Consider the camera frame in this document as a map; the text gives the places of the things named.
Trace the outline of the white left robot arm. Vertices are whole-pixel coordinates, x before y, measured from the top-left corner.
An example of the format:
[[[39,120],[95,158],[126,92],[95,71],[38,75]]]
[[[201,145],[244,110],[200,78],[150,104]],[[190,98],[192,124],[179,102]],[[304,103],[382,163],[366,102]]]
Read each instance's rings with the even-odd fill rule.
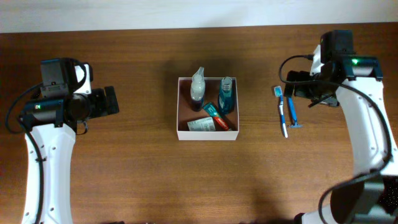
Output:
[[[28,152],[23,223],[72,223],[70,170],[78,125],[118,112],[113,86],[25,104],[18,118]]]

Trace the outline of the blue mouthwash bottle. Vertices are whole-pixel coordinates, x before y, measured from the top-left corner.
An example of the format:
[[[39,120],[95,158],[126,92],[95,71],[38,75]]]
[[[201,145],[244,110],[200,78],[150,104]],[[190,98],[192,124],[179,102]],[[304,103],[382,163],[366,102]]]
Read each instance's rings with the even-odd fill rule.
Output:
[[[222,114],[228,114],[233,109],[233,79],[231,77],[224,77],[220,81],[218,108]]]

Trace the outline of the teal white toothpaste tube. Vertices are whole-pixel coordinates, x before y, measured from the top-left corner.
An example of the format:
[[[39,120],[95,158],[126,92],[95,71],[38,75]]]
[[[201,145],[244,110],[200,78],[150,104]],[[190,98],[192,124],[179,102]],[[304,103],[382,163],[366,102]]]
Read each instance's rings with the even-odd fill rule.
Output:
[[[209,102],[203,106],[203,109],[216,121],[216,123],[223,129],[223,131],[231,131],[227,122],[221,117],[215,105]]]

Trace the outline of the clear spray bottle purple liquid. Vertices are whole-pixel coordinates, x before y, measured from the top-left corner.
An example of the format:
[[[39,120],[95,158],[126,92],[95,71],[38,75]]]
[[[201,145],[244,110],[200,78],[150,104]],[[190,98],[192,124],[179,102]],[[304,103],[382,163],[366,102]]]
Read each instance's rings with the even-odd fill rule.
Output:
[[[203,67],[200,67],[192,76],[190,96],[193,111],[200,111],[203,107],[205,97],[205,79]]]

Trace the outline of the blue disposable razor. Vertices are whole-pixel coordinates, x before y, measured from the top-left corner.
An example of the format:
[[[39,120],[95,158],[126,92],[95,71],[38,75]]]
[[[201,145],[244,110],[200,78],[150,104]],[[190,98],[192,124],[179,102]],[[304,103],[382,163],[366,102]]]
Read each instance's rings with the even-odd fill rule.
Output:
[[[290,111],[290,116],[292,119],[292,124],[289,126],[289,128],[301,128],[302,125],[298,124],[298,119],[297,119],[297,114],[295,111],[295,106],[293,102],[293,98],[288,97],[287,98],[288,106],[289,106],[289,111]]]

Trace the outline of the green white small tube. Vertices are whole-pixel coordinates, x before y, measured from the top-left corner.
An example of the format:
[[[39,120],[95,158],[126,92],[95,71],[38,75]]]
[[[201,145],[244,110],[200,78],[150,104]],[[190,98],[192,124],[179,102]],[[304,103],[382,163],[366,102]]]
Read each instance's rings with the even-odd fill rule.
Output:
[[[216,131],[212,117],[189,121],[187,125],[189,131]]]

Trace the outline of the blue white toothbrush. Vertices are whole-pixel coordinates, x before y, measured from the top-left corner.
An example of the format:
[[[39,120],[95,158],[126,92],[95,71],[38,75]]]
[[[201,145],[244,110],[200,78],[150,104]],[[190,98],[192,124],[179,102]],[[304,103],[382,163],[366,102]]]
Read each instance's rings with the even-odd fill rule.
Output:
[[[282,133],[285,138],[288,138],[287,127],[286,127],[285,116],[284,116],[284,100],[283,100],[281,86],[274,87],[274,94],[279,99],[279,115],[280,115]]]

